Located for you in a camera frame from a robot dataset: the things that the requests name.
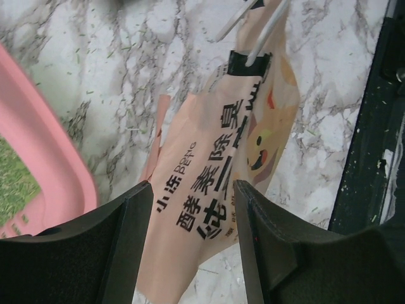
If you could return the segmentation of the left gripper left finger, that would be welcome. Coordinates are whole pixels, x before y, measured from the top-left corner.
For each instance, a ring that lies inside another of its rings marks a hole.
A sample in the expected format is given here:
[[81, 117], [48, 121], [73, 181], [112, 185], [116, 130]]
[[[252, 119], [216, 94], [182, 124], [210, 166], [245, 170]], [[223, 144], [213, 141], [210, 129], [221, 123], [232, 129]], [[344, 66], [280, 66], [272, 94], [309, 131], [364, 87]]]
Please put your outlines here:
[[2, 303], [131, 303], [153, 206], [143, 181], [31, 236], [1, 240]]

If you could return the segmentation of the peach cat litter bag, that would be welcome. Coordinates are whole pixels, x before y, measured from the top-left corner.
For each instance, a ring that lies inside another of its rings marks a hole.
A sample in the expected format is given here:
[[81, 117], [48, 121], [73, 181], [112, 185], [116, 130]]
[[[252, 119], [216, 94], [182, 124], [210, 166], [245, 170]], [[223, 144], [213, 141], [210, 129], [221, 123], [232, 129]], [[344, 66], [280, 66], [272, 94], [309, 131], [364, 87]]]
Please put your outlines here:
[[285, 43], [258, 56], [231, 50], [204, 90], [190, 94], [142, 174], [154, 203], [136, 288], [151, 303], [178, 303], [199, 266], [238, 240], [233, 183], [265, 193], [299, 107]]

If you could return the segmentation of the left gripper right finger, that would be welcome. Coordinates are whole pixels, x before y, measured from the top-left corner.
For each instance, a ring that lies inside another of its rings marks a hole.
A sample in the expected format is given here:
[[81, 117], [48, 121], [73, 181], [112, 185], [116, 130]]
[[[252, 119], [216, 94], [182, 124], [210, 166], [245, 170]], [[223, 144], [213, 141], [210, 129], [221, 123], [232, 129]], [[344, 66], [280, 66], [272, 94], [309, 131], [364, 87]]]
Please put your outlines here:
[[350, 235], [295, 216], [234, 182], [249, 303], [403, 303], [404, 215]]

